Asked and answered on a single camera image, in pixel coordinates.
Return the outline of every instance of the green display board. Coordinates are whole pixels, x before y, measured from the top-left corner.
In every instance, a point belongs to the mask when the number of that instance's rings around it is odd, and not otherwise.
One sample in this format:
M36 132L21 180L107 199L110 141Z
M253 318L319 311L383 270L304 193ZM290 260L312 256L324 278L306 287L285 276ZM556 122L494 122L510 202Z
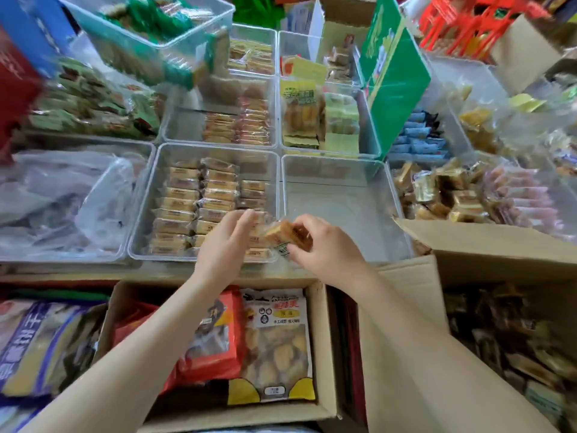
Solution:
M431 80L396 0L377 0L360 65L384 157Z

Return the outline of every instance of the cardboard box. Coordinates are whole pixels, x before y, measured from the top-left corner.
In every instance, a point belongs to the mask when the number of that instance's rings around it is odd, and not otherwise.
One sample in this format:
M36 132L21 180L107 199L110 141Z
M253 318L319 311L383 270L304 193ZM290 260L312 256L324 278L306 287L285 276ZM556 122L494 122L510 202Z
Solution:
M362 48L373 19L375 0L316 0L309 35L310 57L322 63L333 47Z
M119 282L112 292L94 361L101 359L111 349L114 324L126 317L127 307L137 294L140 300L155 297L162 302L183 282L184 280ZM165 404L166 407L162 404L153 407L147 421L139 429L140 433L176 433L244 425L304 422L339 415L326 287L314 279L242 279L235 284L241 288L256 290L304 289L307 297L313 381L317 400L269 402L199 411L198 404L191 401L190 393L176 392L174 398L172 394L169 395L171 400L169 404Z
M491 49L510 93L521 93L545 75L577 74L577 24L530 20L521 15Z
M433 255L386 266L380 274L433 324L448 332L441 286L513 282L534 312L554 323L553 337L577 361L577 246L517 226L397 223ZM361 307L359 337L369 431L442 431L403 360Z

